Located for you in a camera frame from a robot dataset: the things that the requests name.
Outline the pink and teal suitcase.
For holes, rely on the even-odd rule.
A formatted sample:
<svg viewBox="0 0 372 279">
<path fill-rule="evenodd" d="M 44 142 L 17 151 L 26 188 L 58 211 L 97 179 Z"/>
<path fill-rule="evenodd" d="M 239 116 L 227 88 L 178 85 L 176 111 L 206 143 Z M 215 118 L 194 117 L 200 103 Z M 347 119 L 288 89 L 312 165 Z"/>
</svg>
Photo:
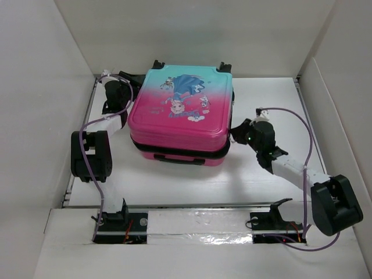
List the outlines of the pink and teal suitcase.
<svg viewBox="0 0 372 279">
<path fill-rule="evenodd" d="M 230 148 L 234 90 L 231 64 L 167 65 L 154 61 L 128 116 L 142 156 L 218 166 Z"/>
</svg>

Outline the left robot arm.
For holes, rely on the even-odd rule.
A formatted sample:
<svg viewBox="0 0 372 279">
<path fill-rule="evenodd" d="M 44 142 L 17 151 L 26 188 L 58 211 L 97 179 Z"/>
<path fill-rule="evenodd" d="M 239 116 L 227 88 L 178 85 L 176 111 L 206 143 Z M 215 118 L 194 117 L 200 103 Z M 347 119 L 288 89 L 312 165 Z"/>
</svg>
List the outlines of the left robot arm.
<svg viewBox="0 0 372 279">
<path fill-rule="evenodd" d="M 119 231 L 126 229 L 130 222 L 126 205 L 120 202 L 116 206 L 113 195 L 102 184 L 113 170 L 110 137 L 126 125 L 129 108 L 144 80 L 144 74 L 124 71 L 113 74 L 104 70 L 97 81 L 104 89 L 105 97 L 101 114 L 71 134 L 71 173 L 82 182 L 94 185 L 99 195 L 99 211 L 93 219 L 99 226 L 109 222 Z"/>
</svg>

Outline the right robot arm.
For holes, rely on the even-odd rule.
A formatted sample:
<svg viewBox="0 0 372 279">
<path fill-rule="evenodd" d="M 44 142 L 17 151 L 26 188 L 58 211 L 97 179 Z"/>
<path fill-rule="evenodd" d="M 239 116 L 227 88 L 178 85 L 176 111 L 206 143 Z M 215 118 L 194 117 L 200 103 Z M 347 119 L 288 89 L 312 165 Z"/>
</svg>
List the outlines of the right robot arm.
<svg viewBox="0 0 372 279">
<path fill-rule="evenodd" d="M 274 228 L 300 220 L 305 226 L 316 226 L 324 235 L 332 236 L 363 221 L 349 179 L 315 171 L 289 156 L 276 145 L 271 123 L 246 119 L 230 134 L 235 142 L 249 145 L 255 151 L 261 168 L 297 186 L 305 195 L 301 202 L 287 200 L 269 213 L 269 223 Z"/>
</svg>

